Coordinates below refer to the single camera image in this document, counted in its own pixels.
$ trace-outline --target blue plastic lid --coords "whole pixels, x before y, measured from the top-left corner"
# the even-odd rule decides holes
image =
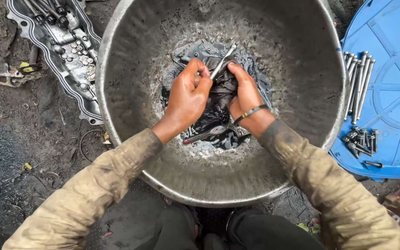
[[[359,128],[378,129],[378,153],[356,159],[341,138],[351,131],[351,116],[343,123],[330,154],[339,165],[360,175],[400,178],[400,0],[368,0],[348,27],[343,51],[369,51],[376,60],[370,79]],[[362,162],[381,162],[384,167]]]

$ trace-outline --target sleeve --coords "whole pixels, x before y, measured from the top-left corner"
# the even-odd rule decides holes
[[[400,250],[398,224],[327,152],[281,120],[275,120],[259,142],[322,213],[338,249]]]
[[[90,226],[125,196],[129,184],[162,147],[147,128],[104,152],[49,196],[2,249],[85,249]]]

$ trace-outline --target bracelet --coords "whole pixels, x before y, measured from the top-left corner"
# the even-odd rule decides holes
[[[261,110],[261,109],[269,109],[269,107],[268,107],[268,105],[266,105],[266,104],[260,105],[260,106],[258,106],[258,107],[256,107],[256,108],[254,108],[254,109],[252,109],[252,110],[250,110],[250,111],[244,113],[243,115],[241,115],[239,118],[237,118],[237,120],[234,122],[233,125],[234,125],[234,126],[237,126],[237,125],[239,124],[239,122],[240,122],[241,120],[243,120],[243,118],[245,118],[245,117],[249,116],[250,114],[255,113],[255,112],[257,112],[257,111],[259,111],[259,110]]]

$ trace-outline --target dirty ground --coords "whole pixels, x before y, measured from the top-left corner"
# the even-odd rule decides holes
[[[118,2],[87,3],[86,13],[98,35],[103,35]],[[344,22],[337,25],[342,37],[361,1],[344,0],[339,3],[346,15]],[[0,55],[9,65],[19,66],[21,62],[28,61],[30,44],[19,36],[16,25],[5,17],[5,6],[6,1],[0,0]],[[103,127],[81,121],[79,114],[76,100],[63,92],[53,75],[27,82],[20,88],[0,85],[0,248],[44,199],[90,163],[77,150],[79,139],[87,131],[103,130]],[[82,149],[89,159],[93,160],[109,149],[102,141],[103,134],[100,132],[85,137]],[[27,167],[23,170],[25,163],[29,163],[31,169]],[[379,183],[363,177],[356,178],[363,181],[380,201],[400,186],[400,180]],[[134,249],[150,239],[153,224],[165,206],[156,190],[137,179],[125,198],[109,208],[93,226],[87,236],[87,248]],[[306,224],[318,215],[297,188],[264,204],[264,209],[285,216],[295,224]]]

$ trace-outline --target metal basin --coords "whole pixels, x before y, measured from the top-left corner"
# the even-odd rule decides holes
[[[97,95],[113,142],[162,116],[159,79],[170,51],[209,34],[250,50],[275,88],[280,117],[329,150],[342,123],[347,72],[329,14],[318,0],[121,0],[104,33]],[[174,139],[141,177],[164,195],[203,207],[266,201],[291,187],[255,139],[231,151],[205,151]]]

